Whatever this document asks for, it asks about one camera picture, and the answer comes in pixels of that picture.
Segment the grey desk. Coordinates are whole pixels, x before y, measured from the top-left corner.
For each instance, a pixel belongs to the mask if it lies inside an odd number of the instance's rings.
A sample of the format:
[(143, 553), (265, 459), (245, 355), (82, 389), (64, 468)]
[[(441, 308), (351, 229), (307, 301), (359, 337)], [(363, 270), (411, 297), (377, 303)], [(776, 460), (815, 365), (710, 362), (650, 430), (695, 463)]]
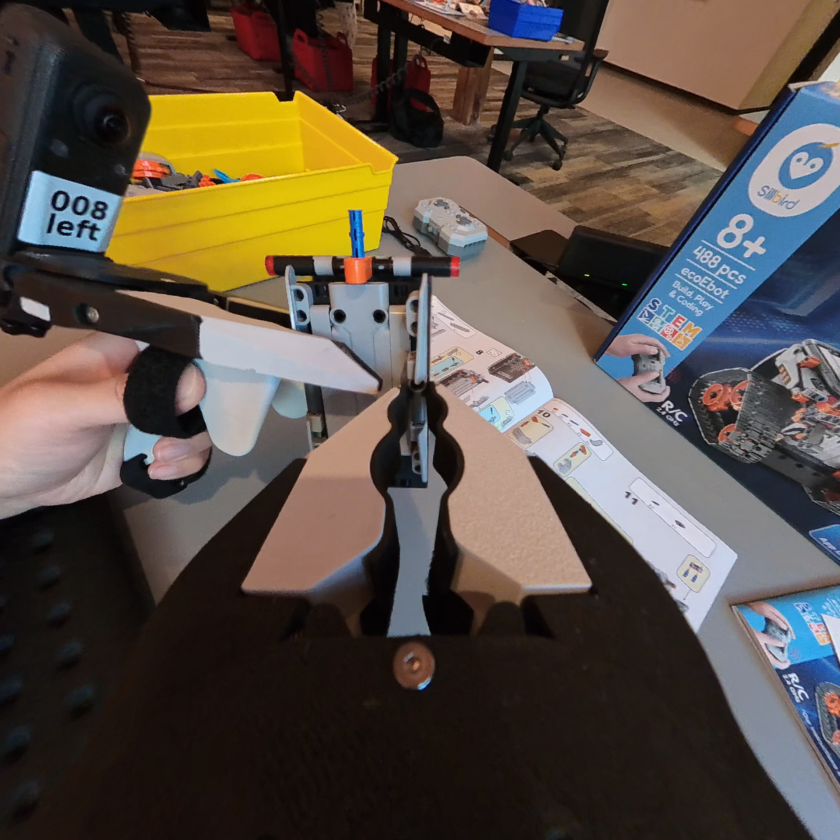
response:
[[(456, 200), (504, 239), (544, 229), (566, 236), (570, 219), (468, 157), (398, 164), (386, 214), (410, 228), (417, 201)], [(730, 602), (798, 592), (838, 582), (838, 565), (772, 513), (707, 456), (592, 362), (612, 327), (559, 286), (489, 241), (458, 280), (435, 294), (472, 326), (535, 362), (553, 393), (581, 411), (607, 440), (680, 507), (738, 555), (699, 630), (738, 723), (764, 768), (814, 838), (838, 838), (838, 792), (763, 665)], [(208, 476), (172, 500), (111, 494), (121, 512), (145, 611), (158, 602), (204, 544), (293, 458), (307, 451), (303, 421), (267, 418), (254, 452), (215, 455)], [(419, 585), (431, 560), (431, 532), (409, 549), (396, 592), (398, 634), (424, 628)]]

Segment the wooden table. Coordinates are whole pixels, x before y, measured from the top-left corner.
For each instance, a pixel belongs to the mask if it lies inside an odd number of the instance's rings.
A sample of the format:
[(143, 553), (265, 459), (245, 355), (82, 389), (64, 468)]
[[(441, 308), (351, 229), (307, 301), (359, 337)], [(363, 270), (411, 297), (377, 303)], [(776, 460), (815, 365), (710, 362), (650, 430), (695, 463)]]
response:
[(486, 24), (467, 18), (447, 18), (423, 7), (419, 2), (364, 1), (364, 17), (377, 26), (377, 77), (406, 66), (409, 43), (451, 60), (465, 68), (482, 72), (489, 67), (497, 49), (513, 62), (513, 68), (497, 122), (512, 121), (516, 114), (522, 83), (520, 77), (530, 61), (556, 60), (561, 54), (582, 50), (579, 39), (538, 41), (513, 38)]

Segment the yellow plastic bin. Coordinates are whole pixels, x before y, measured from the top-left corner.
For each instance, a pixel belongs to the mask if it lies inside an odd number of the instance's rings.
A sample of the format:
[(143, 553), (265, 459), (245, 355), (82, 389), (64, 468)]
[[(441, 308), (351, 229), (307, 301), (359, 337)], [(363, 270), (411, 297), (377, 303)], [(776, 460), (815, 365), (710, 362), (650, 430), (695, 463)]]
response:
[(107, 256), (226, 291), (268, 255), (347, 256), (348, 212), (378, 248), (397, 157), (301, 91), (152, 96), (143, 152), (177, 172), (262, 179), (127, 198)]

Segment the grey remote controller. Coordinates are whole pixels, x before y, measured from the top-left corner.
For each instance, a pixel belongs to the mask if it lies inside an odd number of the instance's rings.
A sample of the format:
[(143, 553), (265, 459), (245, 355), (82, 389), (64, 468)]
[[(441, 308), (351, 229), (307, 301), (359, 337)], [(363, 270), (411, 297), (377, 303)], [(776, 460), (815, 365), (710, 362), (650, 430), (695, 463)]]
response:
[(477, 256), (488, 239), (484, 223), (464, 207), (444, 197), (420, 200), (414, 209), (413, 225), (448, 256)]

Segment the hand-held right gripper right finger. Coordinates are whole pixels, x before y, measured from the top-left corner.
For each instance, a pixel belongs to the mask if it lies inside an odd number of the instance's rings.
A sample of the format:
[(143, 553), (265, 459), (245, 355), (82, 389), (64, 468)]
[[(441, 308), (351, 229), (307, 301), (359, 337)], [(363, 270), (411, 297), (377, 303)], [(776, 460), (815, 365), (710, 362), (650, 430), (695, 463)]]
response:
[(592, 585), (531, 459), (445, 388), (427, 389), (440, 500), (425, 616), (468, 635), (489, 609)]

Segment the person's left hand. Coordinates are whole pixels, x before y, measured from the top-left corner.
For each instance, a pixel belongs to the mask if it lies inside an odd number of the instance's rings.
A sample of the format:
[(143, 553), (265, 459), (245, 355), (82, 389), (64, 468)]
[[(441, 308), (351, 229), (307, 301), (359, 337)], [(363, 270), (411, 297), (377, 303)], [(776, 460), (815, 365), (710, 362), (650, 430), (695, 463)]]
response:
[(94, 332), (2, 388), (1, 519), (121, 486), (123, 393), (138, 354)]

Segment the black box with green light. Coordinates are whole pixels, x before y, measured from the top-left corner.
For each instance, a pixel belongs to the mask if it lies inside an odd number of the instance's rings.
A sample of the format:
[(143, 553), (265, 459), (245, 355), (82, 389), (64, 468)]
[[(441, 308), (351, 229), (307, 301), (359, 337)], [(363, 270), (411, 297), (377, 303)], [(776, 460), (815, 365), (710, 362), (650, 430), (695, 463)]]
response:
[(641, 239), (576, 225), (556, 275), (609, 316), (620, 319), (668, 250)]

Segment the black office chair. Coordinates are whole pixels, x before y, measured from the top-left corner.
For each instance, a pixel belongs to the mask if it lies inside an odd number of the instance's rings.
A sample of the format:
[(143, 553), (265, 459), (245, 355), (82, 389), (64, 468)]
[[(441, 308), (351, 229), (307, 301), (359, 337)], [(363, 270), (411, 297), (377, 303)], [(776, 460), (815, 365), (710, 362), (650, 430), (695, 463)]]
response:
[(582, 50), (563, 53), (556, 60), (514, 62), (503, 100), (500, 121), (490, 130), (487, 165), (498, 172), (502, 161), (510, 161), (513, 151), (525, 140), (539, 135), (556, 153), (552, 164), (558, 171), (568, 149), (568, 139), (547, 120), (552, 109), (570, 110), (582, 103), (607, 56), (596, 42), (601, 32), (607, 1), (554, 2), (563, 9), (561, 30), (582, 41)]

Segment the grey brick robot model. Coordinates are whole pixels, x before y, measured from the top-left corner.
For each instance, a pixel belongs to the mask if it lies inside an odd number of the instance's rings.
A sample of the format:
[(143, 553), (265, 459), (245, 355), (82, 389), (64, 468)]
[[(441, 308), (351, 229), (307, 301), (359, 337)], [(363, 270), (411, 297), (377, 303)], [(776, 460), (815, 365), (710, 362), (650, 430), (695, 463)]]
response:
[(293, 328), (343, 343), (388, 391), (401, 386), (410, 350), (407, 299), (424, 273), (430, 281), (456, 277), (460, 257), (431, 255), (413, 237), (409, 255), (367, 256), (362, 211), (350, 210), (349, 218), (349, 256), (268, 255), (266, 271), (285, 280)]

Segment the blue printed manual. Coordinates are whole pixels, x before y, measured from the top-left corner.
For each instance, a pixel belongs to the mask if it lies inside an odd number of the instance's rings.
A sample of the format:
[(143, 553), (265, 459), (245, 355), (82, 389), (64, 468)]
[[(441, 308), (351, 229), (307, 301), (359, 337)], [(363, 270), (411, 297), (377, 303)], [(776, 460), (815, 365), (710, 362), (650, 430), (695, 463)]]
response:
[(743, 602), (732, 610), (838, 784), (839, 586)]

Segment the light grey building beam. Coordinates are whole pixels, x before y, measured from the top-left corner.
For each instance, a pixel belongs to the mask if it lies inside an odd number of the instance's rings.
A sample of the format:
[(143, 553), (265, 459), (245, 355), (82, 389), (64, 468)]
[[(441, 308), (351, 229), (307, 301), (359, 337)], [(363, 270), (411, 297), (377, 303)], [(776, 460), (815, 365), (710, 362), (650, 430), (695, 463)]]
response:
[(427, 273), (419, 290), (406, 301), (406, 333), (409, 351), (401, 379), (402, 414), (397, 428), (400, 461), (392, 485), (397, 488), (425, 488), (428, 481), (428, 423), (426, 390), (429, 383), (430, 322), (432, 289)]

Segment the pile of building pieces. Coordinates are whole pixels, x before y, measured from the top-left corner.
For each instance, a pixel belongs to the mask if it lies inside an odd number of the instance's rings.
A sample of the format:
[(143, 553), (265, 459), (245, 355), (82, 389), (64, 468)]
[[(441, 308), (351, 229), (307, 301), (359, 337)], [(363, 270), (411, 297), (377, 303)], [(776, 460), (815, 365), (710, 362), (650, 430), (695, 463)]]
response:
[(263, 180), (264, 176), (248, 173), (233, 178), (218, 169), (210, 173), (195, 171), (185, 174), (177, 171), (165, 157), (149, 152), (140, 152), (133, 166), (130, 184), (125, 197), (146, 196), (154, 193), (176, 193), (200, 187), (236, 184)]

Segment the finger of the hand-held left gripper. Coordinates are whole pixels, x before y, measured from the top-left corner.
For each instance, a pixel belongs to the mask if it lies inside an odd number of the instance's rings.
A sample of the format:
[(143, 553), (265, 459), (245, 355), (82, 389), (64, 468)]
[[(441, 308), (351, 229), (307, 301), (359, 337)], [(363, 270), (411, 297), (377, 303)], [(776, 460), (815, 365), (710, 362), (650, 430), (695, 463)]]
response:
[(228, 385), (215, 365), (283, 380), (376, 394), (382, 379), (344, 344), (272, 322), (242, 317), (199, 301), (198, 349), (208, 394)]

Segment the blue robot kit box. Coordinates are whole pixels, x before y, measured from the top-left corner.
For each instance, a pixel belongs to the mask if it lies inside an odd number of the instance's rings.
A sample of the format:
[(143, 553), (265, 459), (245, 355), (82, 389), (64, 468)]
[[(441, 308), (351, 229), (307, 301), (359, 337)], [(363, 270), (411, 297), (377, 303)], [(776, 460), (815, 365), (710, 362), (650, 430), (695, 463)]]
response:
[(839, 558), (839, 85), (783, 92), (596, 357)]

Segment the red bag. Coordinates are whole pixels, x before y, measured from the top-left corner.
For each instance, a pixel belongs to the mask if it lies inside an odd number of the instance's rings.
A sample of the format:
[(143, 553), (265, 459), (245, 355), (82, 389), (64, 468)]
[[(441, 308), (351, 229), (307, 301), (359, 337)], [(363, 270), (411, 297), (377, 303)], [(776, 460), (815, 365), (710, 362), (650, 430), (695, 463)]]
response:
[[(371, 63), (371, 88), (375, 87), (379, 83), (379, 79), (377, 77), (378, 58), (378, 54), (375, 55)], [(406, 63), (404, 87), (429, 93), (431, 80), (432, 73), (427, 64), (426, 57), (418, 51)]]
[(353, 54), (344, 33), (309, 37), (297, 29), (291, 39), (295, 78), (316, 92), (354, 89)]
[(257, 3), (242, 2), (230, 8), (239, 47), (253, 60), (281, 60), (277, 25)]

